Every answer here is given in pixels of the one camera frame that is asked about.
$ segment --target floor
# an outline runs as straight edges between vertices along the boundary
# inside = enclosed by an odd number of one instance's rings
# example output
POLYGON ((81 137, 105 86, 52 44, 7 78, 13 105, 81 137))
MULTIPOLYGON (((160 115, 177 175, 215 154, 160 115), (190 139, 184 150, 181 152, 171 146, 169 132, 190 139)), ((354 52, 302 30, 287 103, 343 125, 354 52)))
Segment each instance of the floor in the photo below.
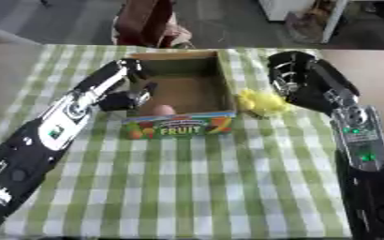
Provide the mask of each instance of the floor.
MULTIPOLYGON (((0 0, 0 28, 41 43, 111 44, 111 21, 123 0, 0 0)), ((328 45, 294 42, 282 23, 268 22, 258 0, 177 0, 179 22, 197 48, 311 47, 384 49, 384 21, 358 19, 328 45)))

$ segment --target white cabinet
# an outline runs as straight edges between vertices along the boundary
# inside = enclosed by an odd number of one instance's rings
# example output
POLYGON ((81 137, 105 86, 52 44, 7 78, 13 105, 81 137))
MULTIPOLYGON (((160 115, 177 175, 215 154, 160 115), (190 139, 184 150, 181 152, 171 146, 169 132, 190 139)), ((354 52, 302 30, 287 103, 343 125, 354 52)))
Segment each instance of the white cabinet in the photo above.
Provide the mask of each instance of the white cabinet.
POLYGON ((259 0, 270 21, 283 21, 290 11, 310 8, 315 0, 259 0))

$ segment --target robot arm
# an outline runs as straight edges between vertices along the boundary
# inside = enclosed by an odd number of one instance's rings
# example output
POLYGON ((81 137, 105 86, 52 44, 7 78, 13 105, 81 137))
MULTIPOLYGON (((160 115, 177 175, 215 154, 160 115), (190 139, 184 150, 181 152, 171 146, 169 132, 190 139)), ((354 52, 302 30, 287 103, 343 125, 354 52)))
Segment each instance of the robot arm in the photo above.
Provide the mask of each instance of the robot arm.
POLYGON ((150 98, 155 88, 152 83, 138 93, 111 92, 126 81, 135 83, 137 78, 143 78, 140 61, 110 62, 0 144, 0 225, 62 158, 87 125, 94 105, 104 111, 128 110, 150 98))
POLYGON ((336 170, 354 239, 384 239, 384 133, 374 107, 324 60, 303 52, 270 57, 270 82, 287 102, 331 118, 336 170))

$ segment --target yellow object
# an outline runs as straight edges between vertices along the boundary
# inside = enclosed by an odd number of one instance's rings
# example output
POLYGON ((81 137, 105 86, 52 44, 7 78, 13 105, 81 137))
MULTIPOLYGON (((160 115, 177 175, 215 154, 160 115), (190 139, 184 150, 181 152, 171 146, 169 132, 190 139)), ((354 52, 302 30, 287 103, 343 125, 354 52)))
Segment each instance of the yellow object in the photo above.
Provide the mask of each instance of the yellow object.
POLYGON ((239 93, 240 108, 257 115, 281 113, 289 110, 289 105, 277 94, 266 91, 256 92, 244 89, 239 93))

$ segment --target fruit box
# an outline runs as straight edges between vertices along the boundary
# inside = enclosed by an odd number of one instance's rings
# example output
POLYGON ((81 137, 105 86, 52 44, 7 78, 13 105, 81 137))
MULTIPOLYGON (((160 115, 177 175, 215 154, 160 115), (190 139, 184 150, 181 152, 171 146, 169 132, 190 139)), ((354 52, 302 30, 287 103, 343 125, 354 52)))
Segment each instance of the fruit box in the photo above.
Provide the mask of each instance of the fruit box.
POLYGON ((135 53, 158 86, 147 103, 124 120, 130 139, 227 133, 236 116, 217 52, 135 53), (170 105, 174 115, 153 115, 170 105))

